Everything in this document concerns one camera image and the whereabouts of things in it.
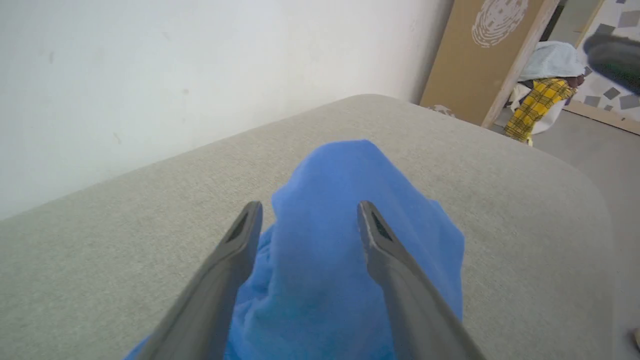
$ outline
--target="white wall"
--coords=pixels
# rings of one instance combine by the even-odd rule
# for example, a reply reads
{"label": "white wall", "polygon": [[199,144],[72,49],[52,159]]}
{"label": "white wall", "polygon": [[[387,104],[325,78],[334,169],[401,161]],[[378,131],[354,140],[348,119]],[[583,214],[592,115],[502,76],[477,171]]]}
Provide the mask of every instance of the white wall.
{"label": "white wall", "polygon": [[0,218],[361,93],[417,101],[452,0],[7,0]]}

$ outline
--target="gray floor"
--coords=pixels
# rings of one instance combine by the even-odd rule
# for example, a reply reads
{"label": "gray floor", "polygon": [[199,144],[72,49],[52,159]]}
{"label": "gray floor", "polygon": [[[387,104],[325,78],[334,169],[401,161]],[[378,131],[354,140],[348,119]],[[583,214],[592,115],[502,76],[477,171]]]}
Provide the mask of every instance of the gray floor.
{"label": "gray floor", "polygon": [[640,359],[628,335],[640,327],[640,136],[563,111],[533,144],[585,173],[607,202],[617,251],[614,359]]}

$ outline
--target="wooden frame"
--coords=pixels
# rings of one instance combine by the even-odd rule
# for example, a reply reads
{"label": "wooden frame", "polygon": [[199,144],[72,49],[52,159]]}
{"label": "wooden frame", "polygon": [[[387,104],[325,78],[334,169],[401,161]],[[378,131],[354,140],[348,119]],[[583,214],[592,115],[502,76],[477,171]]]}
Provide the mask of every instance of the wooden frame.
{"label": "wooden frame", "polygon": [[594,108],[593,106],[583,104],[579,101],[570,102],[569,105],[565,106],[563,110],[588,117],[589,119],[599,121],[603,124],[615,126],[618,129],[626,130],[636,135],[640,135],[640,122],[631,119],[625,119],[622,115],[613,111]]}

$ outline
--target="white cloth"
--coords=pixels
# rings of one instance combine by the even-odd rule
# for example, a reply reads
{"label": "white cloth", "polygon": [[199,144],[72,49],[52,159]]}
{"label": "white cloth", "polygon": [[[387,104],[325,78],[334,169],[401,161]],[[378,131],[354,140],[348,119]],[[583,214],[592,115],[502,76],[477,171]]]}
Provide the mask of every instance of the white cloth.
{"label": "white cloth", "polygon": [[511,95],[509,96],[509,101],[511,101],[511,111],[516,112],[516,110],[520,107],[520,100],[527,96],[527,94],[531,92],[530,88],[527,88],[523,84],[516,84],[511,91]]}
{"label": "white cloth", "polygon": [[584,74],[584,64],[571,44],[542,41],[536,45],[518,81],[572,78],[581,74]]}
{"label": "white cloth", "polygon": [[549,128],[556,123],[556,120],[560,116],[560,113],[562,112],[565,104],[566,100],[562,100],[553,105],[551,109],[547,111],[545,116],[542,117],[542,119],[536,121],[535,125],[533,125],[533,131],[531,131],[531,134],[540,134],[543,131],[549,130]]}

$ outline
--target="wooden board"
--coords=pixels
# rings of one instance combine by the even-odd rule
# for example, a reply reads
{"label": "wooden board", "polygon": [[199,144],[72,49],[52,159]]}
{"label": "wooden board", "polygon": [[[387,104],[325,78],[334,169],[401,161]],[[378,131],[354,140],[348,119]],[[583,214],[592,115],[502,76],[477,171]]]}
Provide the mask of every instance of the wooden board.
{"label": "wooden board", "polygon": [[640,135],[640,122],[626,119],[612,111],[594,108],[579,101],[570,102],[569,105],[564,107],[564,110]]}
{"label": "wooden board", "polygon": [[455,0],[420,105],[491,126],[558,2]]}

